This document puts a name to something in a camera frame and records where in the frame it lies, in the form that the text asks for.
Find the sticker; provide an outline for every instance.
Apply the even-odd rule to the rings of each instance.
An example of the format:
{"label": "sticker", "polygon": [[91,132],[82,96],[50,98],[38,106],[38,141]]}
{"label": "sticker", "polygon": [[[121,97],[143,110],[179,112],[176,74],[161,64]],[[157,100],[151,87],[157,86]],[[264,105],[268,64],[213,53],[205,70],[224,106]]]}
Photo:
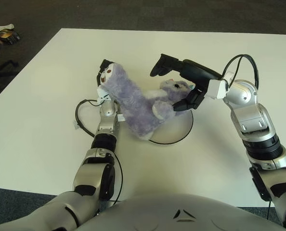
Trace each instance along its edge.
{"label": "sticker", "polygon": [[118,122],[126,121],[123,114],[118,114],[117,115],[117,120],[118,120]]}

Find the round base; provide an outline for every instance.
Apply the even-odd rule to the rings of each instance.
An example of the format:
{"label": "round base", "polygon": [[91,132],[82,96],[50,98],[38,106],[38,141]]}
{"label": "round base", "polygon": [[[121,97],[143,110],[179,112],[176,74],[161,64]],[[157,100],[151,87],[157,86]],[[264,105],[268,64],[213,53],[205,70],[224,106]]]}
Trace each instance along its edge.
{"label": "round base", "polygon": [[176,116],[160,125],[149,141],[156,144],[174,144],[184,139],[192,129],[193,114],[189,110],[183,115]]}

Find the teddy bear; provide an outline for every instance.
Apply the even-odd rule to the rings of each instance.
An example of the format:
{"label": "teddy bear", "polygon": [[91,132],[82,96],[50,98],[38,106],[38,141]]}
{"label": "teddy bear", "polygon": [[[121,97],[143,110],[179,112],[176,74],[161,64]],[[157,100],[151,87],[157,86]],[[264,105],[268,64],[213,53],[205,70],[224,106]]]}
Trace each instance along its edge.
{"label": "teddy bear", "polygon": [[191,91],[185,81],[169,79],[159,89],[143,93],[120,64],[110,64],[104,74],[99,87],[119,103],[129,128],[142,140],[149,140],[166,120],[185,113],[175,112],[172,106]]}

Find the purple stuffed toy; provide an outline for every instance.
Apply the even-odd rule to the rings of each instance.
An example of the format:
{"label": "purple stuffed toy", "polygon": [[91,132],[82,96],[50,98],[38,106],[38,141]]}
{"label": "purple stuffed toy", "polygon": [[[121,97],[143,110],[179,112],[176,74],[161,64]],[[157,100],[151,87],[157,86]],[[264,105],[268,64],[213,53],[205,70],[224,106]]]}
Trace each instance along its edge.
{"label": "purple stuffed toy", "polygon": [[177,101],[186,98],[191,90],[184,81],[163,81],[160,89],[143,94],[121,65],[110,64],[103,74],[99,87],[120,104],[129,128],[140,139],[150,139],[159,125],[184,113],[175,112],[172,107]]}

